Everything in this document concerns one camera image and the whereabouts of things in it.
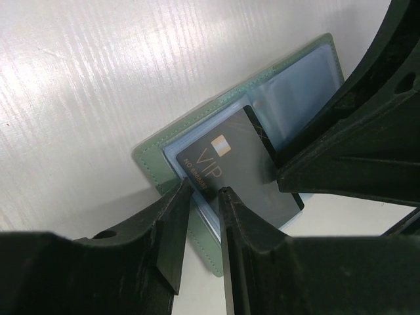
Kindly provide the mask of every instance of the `green wallet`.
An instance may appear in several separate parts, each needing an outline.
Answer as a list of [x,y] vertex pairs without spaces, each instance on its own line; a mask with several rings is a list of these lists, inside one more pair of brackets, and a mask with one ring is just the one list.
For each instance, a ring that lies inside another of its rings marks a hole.
[[[285,60],[275,63],[273,66],[253,76],[220,97],[208,102],[206,105],[198,108],[191,114],[173,123],[158,134],[154,135],[152,138],[149,138],[137,146],[133,152],[135,162],[153,183],[158,192],[160,194],[164,194],[180,180],[179,176],[174,171],[163,153],[163,149],[166,146],[178,140],[199,124],[231,105],[247,91],[261,86],[263,83],[271,80],[273,77],[276,77],[285,70],[291,72],[290,69],[292,68],[292,65],[302,60],[318,47],[325,45],[331,47],[331,58],[333,59],[333,63],[335,65],[333,68],[330,67],[325,69],[325,71],[334,72],[334,75],[338,77],[339,83],[342,84],[344,79],[333,38],[331,34],[325,34]],[[288,72],[284,72],[284,77],[286,79],[287,75],[289,75]],[[303,90],[311,91],[313,95],[316,95],[317,91],[314,91],[314,89],[321,89],[320,86],[321,85],[313,86],[312,90],[311,87],[305,86]],[[205,265],[214,273],[214,275],[222,276],[223,268],[220,241],[203,220],[194,200],[191,202],[188,235]]]

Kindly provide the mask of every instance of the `table surface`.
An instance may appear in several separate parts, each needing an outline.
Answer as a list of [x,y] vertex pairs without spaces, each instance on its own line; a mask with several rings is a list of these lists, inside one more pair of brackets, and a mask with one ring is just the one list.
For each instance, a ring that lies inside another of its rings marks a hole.
[[[319,35],[347,77],[390,0],[1,0],[0,230],[93,236],[157,200],[133,148]],[[409,208],[315,195],[286,232],[378,235]],[[186,244],[173,314],[226,314]]]

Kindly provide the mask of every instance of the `white table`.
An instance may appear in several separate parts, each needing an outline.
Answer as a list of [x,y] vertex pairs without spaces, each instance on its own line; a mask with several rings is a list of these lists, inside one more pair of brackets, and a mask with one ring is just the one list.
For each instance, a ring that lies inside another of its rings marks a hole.
[[[93,236],[158,198],[133,148],[331,32],[347,77],[390,0],[1,0],[0,229]],[[380,234],[409,208],[314,196],[292,235]],[[173,314],[225,314],[187,242]]]

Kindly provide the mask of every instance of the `card chip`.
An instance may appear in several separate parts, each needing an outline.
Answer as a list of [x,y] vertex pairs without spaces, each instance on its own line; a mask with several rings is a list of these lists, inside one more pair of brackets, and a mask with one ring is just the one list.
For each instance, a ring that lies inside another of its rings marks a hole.
[[228,153],[231,149],[229,143],[226,141],[223,135],[220,135],[215,140],[213,140],[211,145],[214,147],[220,157]]

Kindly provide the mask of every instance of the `card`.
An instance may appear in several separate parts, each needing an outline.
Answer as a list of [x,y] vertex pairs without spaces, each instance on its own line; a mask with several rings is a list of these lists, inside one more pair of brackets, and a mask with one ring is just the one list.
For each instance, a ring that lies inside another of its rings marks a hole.
[[219,189],[230,186],[248,208],[280,228],[299,213],[303,202],[297,194],[279,192],[275,154],[246,105],[178,153],[177,161],[214,212]]

